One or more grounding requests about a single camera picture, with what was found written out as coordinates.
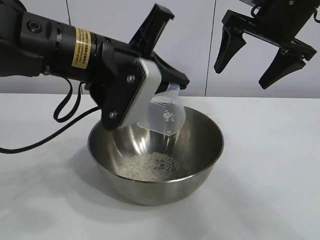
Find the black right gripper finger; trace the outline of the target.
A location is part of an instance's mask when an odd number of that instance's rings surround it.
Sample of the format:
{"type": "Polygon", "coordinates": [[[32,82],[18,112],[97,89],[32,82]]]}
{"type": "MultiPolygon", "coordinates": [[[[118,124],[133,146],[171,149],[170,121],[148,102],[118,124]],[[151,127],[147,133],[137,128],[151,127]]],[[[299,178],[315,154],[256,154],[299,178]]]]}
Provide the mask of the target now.
{"type": "Polygon", "coordinates": [[[221,73],[235,54],[246,44],[244,31],[236,27],[223,26],[219,52],[214,64],[216,73],[221,73]]]}
{"type": "Polygon", "coordinates": [[[280,48],[258,83],[262,89],[266,90],[283,77],[303,69],[305,65],[306,63],[300,55],[286,52],[280,48]]]}

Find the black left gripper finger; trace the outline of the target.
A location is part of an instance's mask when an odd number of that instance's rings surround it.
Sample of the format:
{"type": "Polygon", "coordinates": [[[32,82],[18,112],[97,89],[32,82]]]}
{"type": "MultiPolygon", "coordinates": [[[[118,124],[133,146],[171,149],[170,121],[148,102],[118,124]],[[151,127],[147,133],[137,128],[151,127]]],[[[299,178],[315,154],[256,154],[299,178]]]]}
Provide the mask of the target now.
{"type": "Polygon", "coordinates": [[[151,54],[167,23],[174,18],[171,10],[155,3],[129,44],[142,54],[151,54]]]}
{"type": "Polygon", "coordinates": [[[161,73],[160,88],[167,88],[169,84],[176,84],[181,88],[186,88],[188,86],[190,80],[183,72],[170,66],[156,53],[153,53],[151,58],[158,66],[161,73]]]}

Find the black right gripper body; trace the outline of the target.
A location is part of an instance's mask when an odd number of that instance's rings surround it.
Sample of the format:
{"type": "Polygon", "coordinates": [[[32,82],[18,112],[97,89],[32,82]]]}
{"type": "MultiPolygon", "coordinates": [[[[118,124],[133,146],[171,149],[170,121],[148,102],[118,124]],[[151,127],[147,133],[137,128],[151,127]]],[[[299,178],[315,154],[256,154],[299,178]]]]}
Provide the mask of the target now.
{"type": "Polygon", "coordinates": [[[317,14],[315,0],[247,0],[245,3],[251,6],[250,16],[229,9],[222,19],[223,26],[243,30],[302,59],[310,60],[316,54],[312,46],[296,38],[317,14]]]}

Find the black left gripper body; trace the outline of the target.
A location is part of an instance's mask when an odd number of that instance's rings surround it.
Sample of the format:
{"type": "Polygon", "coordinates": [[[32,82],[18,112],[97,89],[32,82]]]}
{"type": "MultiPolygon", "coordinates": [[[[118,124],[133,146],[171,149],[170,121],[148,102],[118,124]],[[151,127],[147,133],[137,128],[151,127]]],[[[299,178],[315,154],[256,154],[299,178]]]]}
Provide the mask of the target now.
{"type": "Polygon", "coordinates": [[[87,85],[91,98],[102,108],[115,90],[115,82],[142,53],[135,46],[111,38],[97,38],[91,45],[87,85]]]}

